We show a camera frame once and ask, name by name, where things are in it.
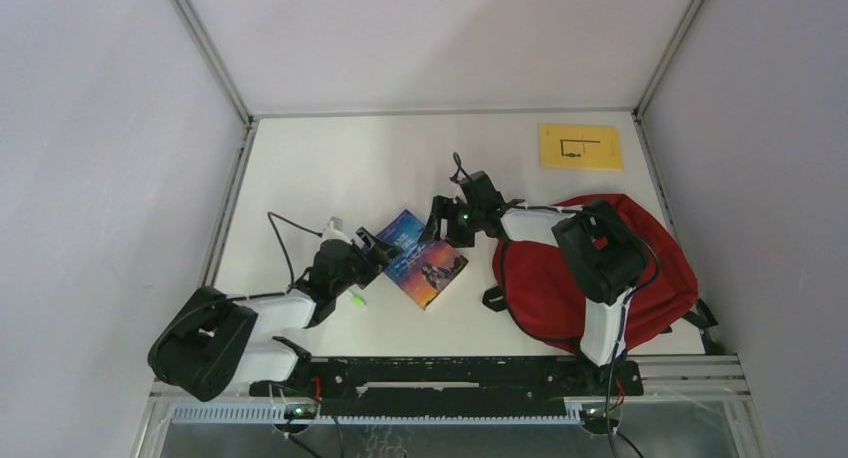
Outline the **Jane Eyre book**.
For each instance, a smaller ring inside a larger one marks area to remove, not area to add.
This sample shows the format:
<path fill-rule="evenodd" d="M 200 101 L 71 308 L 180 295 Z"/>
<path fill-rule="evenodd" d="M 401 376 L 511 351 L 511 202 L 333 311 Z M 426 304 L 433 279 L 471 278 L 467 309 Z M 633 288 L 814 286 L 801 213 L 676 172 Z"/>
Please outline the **Jane Eyre book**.
<path fill-rule="evenodd" d="M 424 223 L 403 210 L 376 237 L 398 248 L 384 273 L 419 308 L 430 304 L 465 269 L 468 259 L 444 241 L 419 242 Z"/>

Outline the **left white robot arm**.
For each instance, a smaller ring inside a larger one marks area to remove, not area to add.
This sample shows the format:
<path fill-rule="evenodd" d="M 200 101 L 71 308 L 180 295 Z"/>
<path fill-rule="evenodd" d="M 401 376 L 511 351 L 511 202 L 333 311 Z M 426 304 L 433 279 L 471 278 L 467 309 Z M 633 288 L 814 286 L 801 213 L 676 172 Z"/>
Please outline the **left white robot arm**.
<path fill-rule="evenodd" d="M 313 379 L 310 355 L 284 331 L 321 324 L 340 296 L 366 288 L 401 252 L 364 228 L 350 239 L 327 226 L 311 266 L 283 291 L 198 288 L 151 345 L 148 366 L 159 381 L 201 402 L 262 381 L 301 394 Z"/>

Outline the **red student backpack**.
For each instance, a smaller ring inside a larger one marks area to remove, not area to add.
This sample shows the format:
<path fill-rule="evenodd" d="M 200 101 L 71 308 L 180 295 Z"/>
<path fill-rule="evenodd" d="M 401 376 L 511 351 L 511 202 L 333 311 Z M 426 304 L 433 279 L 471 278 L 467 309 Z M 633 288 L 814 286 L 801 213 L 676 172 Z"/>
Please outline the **red student backpack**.
<path fill-rule="evenodd" d="M 685 255 L 668 231 L 647 210 L 625 194 L 594 194 L 571 198 L 564 207 L 595 200 L 609 202 L 627 226 L 657 253 L 642 278 L 658 278 L 630 302 L 624 341 L 631 350 L 671 329 L 692 314 L 699 299 L 698 283 Z M 576 354 L 584 334 L 586 300 L 560 251 L 531 242 L 499 243 L 492 260 L 496 285 L 483 294 L 494 312 L 508 311 L 525 334 Z"/>

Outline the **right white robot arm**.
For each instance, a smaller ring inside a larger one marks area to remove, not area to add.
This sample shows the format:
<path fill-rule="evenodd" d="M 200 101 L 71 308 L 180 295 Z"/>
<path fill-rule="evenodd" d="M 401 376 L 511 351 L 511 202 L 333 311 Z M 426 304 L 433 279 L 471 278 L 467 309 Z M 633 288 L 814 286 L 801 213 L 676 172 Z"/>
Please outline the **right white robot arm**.
<path fill-rule="evenodd" d="M 585 297 L 579 354 L 587 360 L 578 366 L 579 384 L 589 393 L 605 393 L 626 358 L 626 323 L 633 296 L 646 286 L 642 274 L 661 265 L 654 249 L 605 200 L 578 208 L 530 205 L 505 200 L 483 171 L 459 169 L 450 180 L 459 195 L 433 198 L 419 241 L 469 248 L 484 232 L 504 246 L 532 242 L 558 248 Z"/>

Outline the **green highlighter pen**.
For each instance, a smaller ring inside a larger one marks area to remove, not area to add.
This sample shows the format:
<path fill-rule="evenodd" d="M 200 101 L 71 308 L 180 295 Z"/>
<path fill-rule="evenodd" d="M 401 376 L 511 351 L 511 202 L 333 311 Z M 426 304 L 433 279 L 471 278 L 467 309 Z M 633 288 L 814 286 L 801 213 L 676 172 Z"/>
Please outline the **green highlighter pen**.
<path fill-rule="evenodd" d="M 365 299 L 361 295 L 354 293 L 354 292 L 351 292 L 350 296 L 351 296 L 351 301 L 354 303 L 355 306 L 357 306 L 359 308 L 365 308 L 367 306 Z"/>

